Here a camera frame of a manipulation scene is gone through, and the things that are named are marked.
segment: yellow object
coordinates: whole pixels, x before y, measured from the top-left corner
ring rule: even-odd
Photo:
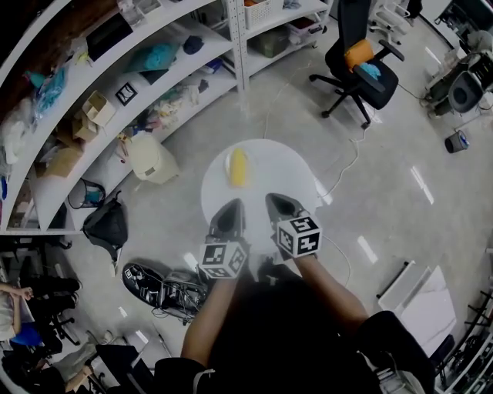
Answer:
[[[242,188],[247,185],[247,155],[241,148],[233,150],[230,158],[230,185]]]
[[[371,44],[367,40],[361,40],[350,47],[344,55],[344,60],[349,68],[349,71],[353,72],[355,65],[361,65],[374,58],[373,49]]]

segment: black backpack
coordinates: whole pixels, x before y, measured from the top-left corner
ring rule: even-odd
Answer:
[[[93,245],[101,246],[108,251],[113,265],[116,265],[118,259],[118,249],[129,237],[122,205],[117,201],[119,193],[89,215],[82,227],[84,235]]]

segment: hand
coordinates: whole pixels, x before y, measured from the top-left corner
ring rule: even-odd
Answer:
[[[90,366],[83,366],[82,373],[86,376],[92,375],[92,368]]]
[[[17,289],[17,295],[29,301],[33,297],[33,292],[30,287],[25,287],[24,289]]]

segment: white container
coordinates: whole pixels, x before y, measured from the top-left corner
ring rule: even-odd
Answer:
[[[285,24],[285,26],[287,26],[290,30],[290,42],[293,45],[302,45],[307,42],[313,42],[319,35],[322,34],[322,31],[324,30],[322,22],[314,21],[312,18],[307,16],[301,19],[305,20],[307,24],[311,22],[311,25],[307,25],[307,27],[304,28],[299,28],[293,24],[293,22],[296,23],[296,21]]]
[[[140,132],[126,144],[137,178],[162,184],[179,174],[174,156],[151,134]]]
[[[283,11],[284,0],[263,0],[258,4],[245,7],[246,28],[260,25],[278,12]]]
[[[82,110],[90,121],[104,127],[106,123],[115,115],[116,109],[113,105],[96,90],[82,106]]]

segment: trash can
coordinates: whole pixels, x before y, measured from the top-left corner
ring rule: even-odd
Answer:
[[[469,148],[469,141],[465,134],[461,130],[458,130],[445,139],[445,148],[448,153],[460,152]]]
[[[81,178],[69,194],[69,204],[74,209],[98,208],[105,198],[106,191],[101,185]]]

